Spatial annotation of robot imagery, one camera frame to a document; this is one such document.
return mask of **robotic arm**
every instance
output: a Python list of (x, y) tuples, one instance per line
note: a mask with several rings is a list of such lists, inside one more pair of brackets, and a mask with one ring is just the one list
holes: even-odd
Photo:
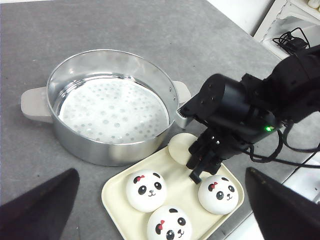
[[(245, 74), (240, 82), (214, 74), (198, 94), (178, 109), (176, 122), (185, 128), (193, 119), (207, 129), (189, 148), (192, 157), (187, 167), (198, 184), (202, 171), (216, 174), (223, 160), (247, 153), (255, 162), (275, 158), (287, 143), (294, 123), (320, 111), (320, 45), (282, 60), (271, 75), (260, 80)], [(269, 157), (255, 159), (253, 144), (278, 132), (279, 145)], [(296, 149), (300, 152), (318, 152)]]

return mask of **green led light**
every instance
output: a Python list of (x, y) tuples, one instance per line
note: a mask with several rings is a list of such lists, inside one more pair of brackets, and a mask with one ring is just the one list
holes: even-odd
[(266, 130), (267, 132), (272, 132), (272, 130), (275, 129), (273, 126), (265, 126), (264, 130)]

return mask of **panda eye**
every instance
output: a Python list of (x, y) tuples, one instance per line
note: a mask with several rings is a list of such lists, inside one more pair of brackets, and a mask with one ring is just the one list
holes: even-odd
[(181, 226), (184, 226), (184, 225), (186, 225), (186, 220), (183, 217), (179, 217), (178, 224)]
[(216, 193), (216, 199), (222, 200), (224, 198), (224, 193), (222, 191), (218, 191)]
[(167, 240), (173, 240), (175, 238), (175, 233), (172, 230), (169, 230), (166, 232), (166, 239)]
[(158, 189), (158, 190), (160, 190), (161, 187), (162, 187), (159, 182), (155, 182), (155, 183), (154, 183), (154, 186), (155, 186), (155, 188)]
[(145, 194), (146, 191), (147, 191), (147, 188), (146, 188), (146, 186), (144, 186), (144, 185), (141, 186), (141, 187), (139, 187), (139, 189), (138, 189), (138, 193), (139, 193), (140, 195)]
[(234, 187), (233, 186), (228, 186), (228, 189), (230, 190), (230, 192), (235, 192), (235, 189), (234, 189)]

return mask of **panda face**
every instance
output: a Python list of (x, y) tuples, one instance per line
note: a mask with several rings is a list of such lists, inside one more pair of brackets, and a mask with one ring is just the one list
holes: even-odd
[(153, 212), (167, 198), (166, 183), (159, 173), (140, 170), (128, 177), (126, 196), (135, 209), (144, 213)]
[(207, 211), (217, 215), (230, 213), (239, 200), (235, 185), (222, 175), (213, 175), (204, 180), (199, 187), (198, 197)]
[(146, 233), (148, 240), (189, 240), (192, 226), (183, 210), (162, 206), (150, 216)]

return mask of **pot handle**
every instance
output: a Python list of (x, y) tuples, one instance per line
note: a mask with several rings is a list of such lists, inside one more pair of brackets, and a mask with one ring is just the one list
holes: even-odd
[(31, 120), (52, 124), (53, 121), (46, 95), (46, 86), (25, 91), (21, 95), (21, 111), (23, 115)]
[(188, 87), (181, 81), (172, 81), (174, 88), (179, 96), (179, 104), (183, 104), (191, 98)]

